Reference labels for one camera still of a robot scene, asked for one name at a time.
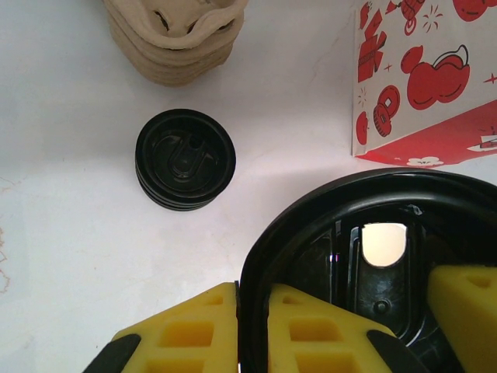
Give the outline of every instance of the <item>white backdrop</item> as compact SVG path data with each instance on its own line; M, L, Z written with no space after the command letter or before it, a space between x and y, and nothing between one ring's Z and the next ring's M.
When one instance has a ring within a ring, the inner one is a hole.
M119 329L238 279L297 198L381 166L349 155L352 3L252 0L228 62L183 89L136 73L100 0L2 7L1 373L82 371ZM190 213L155 205L134 173L140 129L176 107L218 120L238 156ZM497 183L495 160L443 169Z

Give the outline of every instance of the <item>black plastic ring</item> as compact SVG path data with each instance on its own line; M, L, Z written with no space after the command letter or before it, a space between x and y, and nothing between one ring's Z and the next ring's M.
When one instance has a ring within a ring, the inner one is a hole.
M497 187L450 173L421 169L381 169L328 183L285 210L264 231L245 261L240 281L241 362L244 373L266 373L267 299L276 276L295 250L356 213L396 204L422 204L458 211L481 223L488 242L497 239ZM454 231L463 227L454 227ZM475 248L478 256L485 248ZM497 263L497 250L484 253Z

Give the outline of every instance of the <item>red cartoon pattern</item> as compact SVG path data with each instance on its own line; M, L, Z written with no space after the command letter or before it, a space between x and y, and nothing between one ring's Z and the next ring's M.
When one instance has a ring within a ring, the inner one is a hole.
M488 8L497 6L497 0L454 0L456 12L463 21L473 22Z
M470 76L468 52L464 45L457 51L442 54L433 64L420 62L423 47L410 49L401 62L401 69L410 74L407 97L416 110L425 110L437 101L451 103L466 88Z
M386 138L391 133L391 120L401 105L401 94L397 87L389 85L381 91L378 104L373 111L374 126Z
M425 0L402 0L398 4L390 1L385 14L392 13L394 10L400 8L402 11L402 15L406 20L404 28L405 35L410 36L412 35L412 33L414 33L414 30L418 23L416 16L418 15L419 10L421 10L421 7L424 4Z
M365 145L367 143L367 115L365 111L357 117L356 136L357 141L361 145Z
M359 158L397 166L455 165L497 155L497 100L369 151Z
M364 23L363 27L366 25L368 20L368 14L370 11L370 5L367 3L363 10L361 10L361 25ZM364 31L365 41L360 46L359 52L359 63L358 63L358 81L359 83L371 78L373 74L380 68L381 59L383 58L383 53L380 49L385 45L387 41L387 34L381 32L378 36L376 34L378 27L380 27L383 17L381 12L378 10L369 25Z
M430 30L438 30L439 18L443 17L443 13L439 12L438 5L433 6L433 4L429 7L429 13L426 13L423 18L425 19L425 23L422 25L422 28L426 30L426 33L429 33Z
M494 73L492 73L492 76L483 82L484 83L492 83L494 85L495 82L497 82L497 76L495 76Z

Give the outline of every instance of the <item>square hole in sponge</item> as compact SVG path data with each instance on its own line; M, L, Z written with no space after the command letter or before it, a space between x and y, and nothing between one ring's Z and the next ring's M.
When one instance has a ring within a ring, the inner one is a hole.
M331 320L298 318L290 320L290 339L296 342L337 342L343 337Z
M207 300L206 305L222 305L223 301L223 297L221 297L220 295L214 295L213 297L209 298L209 300Z
M159 340L160 347L209 347L214 324L208 321L175 321L168 323Z
M482 289L490 288L490 285L492 284L492 280L490 278L483 276L469 275L467 276L467 280Z
M145 373L202 373L201 360L149 361Z
M361 373L352 354L296 354L299 373Z

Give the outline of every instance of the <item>black plastic cap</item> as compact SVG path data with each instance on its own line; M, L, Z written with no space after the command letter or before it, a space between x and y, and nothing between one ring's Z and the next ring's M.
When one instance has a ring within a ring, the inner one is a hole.
M235 172L235 148L211 117L174 109L145 124L135 153L137 177L157 204L191 211L210 203Z

